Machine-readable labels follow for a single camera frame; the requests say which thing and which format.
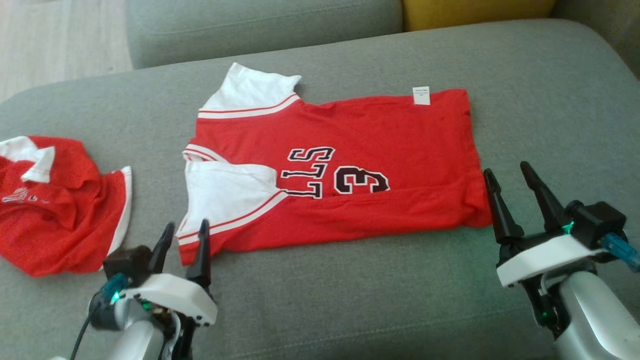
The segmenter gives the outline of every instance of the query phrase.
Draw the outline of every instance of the gray sofa seat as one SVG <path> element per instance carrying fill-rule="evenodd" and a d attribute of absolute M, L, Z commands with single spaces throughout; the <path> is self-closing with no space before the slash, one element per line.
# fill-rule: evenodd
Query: gray sofa seat
<path fill-rule="evenodd" d="M 132 165 L 126 246 L 153 245 L 186 210 L 184 160 L 197 109 L 233 61 L 302 75 L 312 103 L 462 87 L 482 165 L 514 217 L 542 229 L 518 169 L 528 160 L 562 202 L 606 200 L 640 233 L 640 85 L 596 33 L 565 20 L 494 22 L 249 54 L 70 81 L 0 106 L 0 134 L 82 140 L 103 172 Z M 411 167 L 420 164 L 408 164 Z M 632 244 L 640 247 L 638 238 Z M 177 247 L 165 270 L 183 275 Z M 524 290 L 500 287 L 493 231 L 455 229 L 213 259 L 218 322 L 196 332 L 195 359 L 537 359 L 552 337 Z M 600 266 L 635 316 L 639 279 Z M 0 261 L 0 358 L 68 356 L 103 274 L 32 279 Z M 79 359 L 117 334 L 89 331 Z"/>
<path fill-rule="evenodd" d="M 127 1 L 135 69 L 400 31 L 400 0 Z"/>

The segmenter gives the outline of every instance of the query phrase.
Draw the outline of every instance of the sofa seam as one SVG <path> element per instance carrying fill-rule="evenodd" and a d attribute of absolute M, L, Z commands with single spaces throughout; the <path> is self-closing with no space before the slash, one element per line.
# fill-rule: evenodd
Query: sofa seam
<path fill-rule="evenodd" d="M 308 10 L 308 11 L 305 11 L 305 12 L 295 13 L 295 14 L 292 13 L 292 14 L 289 14 L 289 15 L 275 15 L 275 16 L 272 16 L 272 17 L 263 17 L 263 18 L 259 18 L 259 19 L 249 19 L 249 20 L 243 20 L 243 21 L 233 22 L 233 23 L 229 23 L 229 24 L 220 24 L 220 25 L 206 26 L 206 27 L 197 28 L 197 29 L 189 29 L 189 30 L 182 30 L 182 31 L 167 31 L 167 32 L 151 31 L 144 23 L 142 23 L 140 21 L 140 17 L 138 16 L 137 12 L 135 12 L 133 14 L 133 16 L 136 17 L 136 20 L 138 20 L 138 27 L 140 29 L 145 30 L 147 35 L 178 35 L 178 34 L 186 34 L 186 33 L 197 33 L 199 31 L 206 31 L 206 30 L 211 30 L 211 29 L 228 28 L 228 27 L 244 25 L 244 24 L 252 24 L 252 23 L 256 23 L 256 22 L 260 22 L 260 21 L 266 21 L 266 20 L 284 19 L 284 18 L 288 18 L 288 17 L 298 17 L 300 15 L 308 15 L 308 14 L 313 14 L 313 13 L 326 13 L 326 12 L 331 12 L 331 11 L 334 11 L 334 10 L 341 10 L 341 9 L 346 9 L 346 8 L 352 8 L 352 7 L 355 7 L 355 6 L 361 6 L 361 5 L 365 4 L 365 3 L 366 3 L 366 1 L 360 1 L 357 4 L 349 4 L 349 5 L 342 5 L 342 6 L 334 6 L 332 8 Z"/>
<path fill-rule="evenodd" d="M 511 307 L 509 309 L 502 309 L 502 310 L 497 310 L 497 311 L 493 311 L 491 313 L 485 313 L 486 315 L 497 315 L 497 314 L 501 314 L 501 313 L 507 313 L 513 310 L 518 310 L 518 309 L 522 309 L 522 306 L 518 306 L 518 307 Z M 316 340 L 309 340 L 309 341 L 300 341 L 297 343 L 293 343 L 293 344 L 287 344 L 287 345 L 282 345 L 279 347 L 273 347 L 273 348 L 267 348 L 264 350 L 256 350 L 256 351 L 251 351 L 251 352 L 243 352 L 240 354 L 233 354 L 231 356 L 228 357 L 224 357 L 224 359 L 238 359 L 240 357 L 254 357 L 256 359 L 259 358 L 263 358 L 263 357 L 271 357 L 274 356 L 275 354 L 281 354 L 284 352 L 295 352 L 295 351 L 300 351 L 300 348 L 313 348 L 313 347 L 318 347 L 318 346 L 325 346 L 326 343 L 328 342 L 349 342 L 349 341 L 356 341 L 358 339 L 362 339 L 363 337 L 366 338 L 371 338 L 371 337 L 379 337 L 379 336 L 385 336 L 388 334 L 395 334 L 398 332 L 412 332 L 412 331 L 419 331 L 421 329 L 424 329 L 425 327 L 429 326 L 429 325 L 434 325 L 434 324 L 438 324 L 438 323 L 444 323 L 444 322 L 455 322 L 455 323 L 463 323 L 463 322 L 471 322 L 473 320 L 476 320 L 477 318 L 479 318 L 479 315 L 470 315 L 470 316 L 466 316 L 463 318 L 459 318 L 459 319 L 455 319 L 455 320 L 437 320 L 437 321 L 426 321 L 426 322 L 419 322 L 419 323 L 409 323 L 409 324 L 405 324 L 405 325 L 396 325 L 396 326 L 391 326 L 391 327 L 382 327 L 382 328 L 378 328 L 378 329 L 373 329 L 373 330 L 368 330 L 368 331 L 360 331 L 360 332 L 352 332 L 350 334 L 342 334 L 342 335 L 335 335 L 335 336 L 329 336 L 326 338 L 322 338 L 322 339 L 316 339 Z"/>

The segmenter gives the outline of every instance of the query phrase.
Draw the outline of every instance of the wooden floor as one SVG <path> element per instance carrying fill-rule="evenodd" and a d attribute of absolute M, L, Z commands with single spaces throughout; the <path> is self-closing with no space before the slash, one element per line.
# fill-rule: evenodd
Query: wooden floor
<path fill-rule="evenodd" d="M 125 0 L 0 0 L 0 102 L 40 85 L 130 71 Z"/>

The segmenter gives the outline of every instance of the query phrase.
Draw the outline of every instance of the care label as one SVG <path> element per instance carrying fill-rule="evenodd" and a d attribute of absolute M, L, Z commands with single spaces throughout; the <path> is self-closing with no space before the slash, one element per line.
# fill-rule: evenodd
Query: care label
<path fill-rule="evenodd" d="M 431 94 L 428 86 L 413 88 L 413 103 L 416 105 L 431 105 Z"/>

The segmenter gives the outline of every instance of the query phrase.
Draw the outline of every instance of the red fabric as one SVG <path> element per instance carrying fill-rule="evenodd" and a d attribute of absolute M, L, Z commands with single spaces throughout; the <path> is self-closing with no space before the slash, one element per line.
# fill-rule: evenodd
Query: red fabric
<path fill-rule="evenodd" d="M 212 235 L 212 254 L 491 224 L 463 89 L 431 94 L 430 106 L 414 105 L 411 96 L 322 105 L 299 100 L 269 115 L 198 119 L 191 143 L 233 164 L 269 166 L 280 175 L 278 187 L 290 192 L 311 190 L 310 181 L 323 186 L 321 199 L 289 196 L 253 222 Z M 328 161 L 289 159 L 293 149 L 316 147 L 335 151 Z M 312 165 L 322 163 L 322 179 L 282 177 L 283 170 L 313 172 Z M 388 189 L 372 192 L 376 180 L 367 177 L 367 185 L 340 193 L 340 167 L 380 173 Z M 197 246 L 180 246 L 184 264 Z"/>
<path fill-rule="evenodd" d="M 98 270 L 125 207 L 123 173 L 100 176 L 77 140 L 30 139 L 55 147 L 51 180 L 23 182 L 34 163 L 0 157 L 0 254 L 32 276 Z"/>

